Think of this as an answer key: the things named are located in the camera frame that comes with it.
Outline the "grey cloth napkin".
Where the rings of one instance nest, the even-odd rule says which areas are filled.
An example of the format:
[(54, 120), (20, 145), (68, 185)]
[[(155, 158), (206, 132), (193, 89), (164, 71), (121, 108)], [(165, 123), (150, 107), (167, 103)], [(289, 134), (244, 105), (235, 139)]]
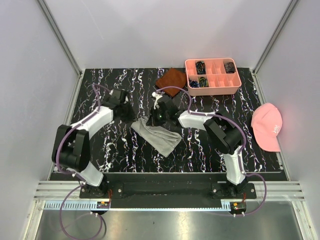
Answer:
[(181, 135), (161, 126), (148, 126), (147, 120), (146, 117), (140, 117), (130, 127), (162, 156), (168, 157), (181, 142)]

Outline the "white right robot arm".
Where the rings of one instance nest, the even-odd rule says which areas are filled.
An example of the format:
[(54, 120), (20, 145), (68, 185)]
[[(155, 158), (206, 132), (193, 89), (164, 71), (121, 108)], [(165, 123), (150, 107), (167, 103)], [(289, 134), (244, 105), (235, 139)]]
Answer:
[(226, 167), (226, 184), (220, 187), (223, 197), (239, 198), (247, 184), (242, 150), (245, 145), (243, 131), (227, 112), (196, 112), (182, 110), (173, 100), (153, 93), (154, 105), (147, 120), (149, 126), (162, 126), (172, 122), (180, 128), (203, 130), (213, 143), (213, 147), (223, 155)]

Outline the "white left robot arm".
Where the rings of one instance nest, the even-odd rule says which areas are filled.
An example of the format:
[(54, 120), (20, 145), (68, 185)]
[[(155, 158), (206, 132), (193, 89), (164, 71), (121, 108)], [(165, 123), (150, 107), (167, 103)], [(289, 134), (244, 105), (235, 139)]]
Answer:
[(135, 118), (129, 93), (113, 89), (88, 116), (72, 125), (62, 124), (58, 127), (52, 162), (60, 172), (77, 177), (89, 186), (95, 197), (103, 198), (108, 193), (108, 180), (91, 162), (90, 140), (100, 129), (116, 119), (132, 123)]

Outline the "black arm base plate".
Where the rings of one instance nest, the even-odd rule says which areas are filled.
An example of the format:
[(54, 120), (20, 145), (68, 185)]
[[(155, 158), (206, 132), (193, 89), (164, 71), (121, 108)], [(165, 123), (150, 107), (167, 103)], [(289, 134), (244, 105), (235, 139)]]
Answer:
[(225, 181), (110, 181), (107, 192), (98, 187), (84, 186), (80, 189), (81, 199), (124, 199), (132, 196), (179, 196), (200, 195), (213, 199), (257, 198), (255, 185), (246, 183), (239, 189)]

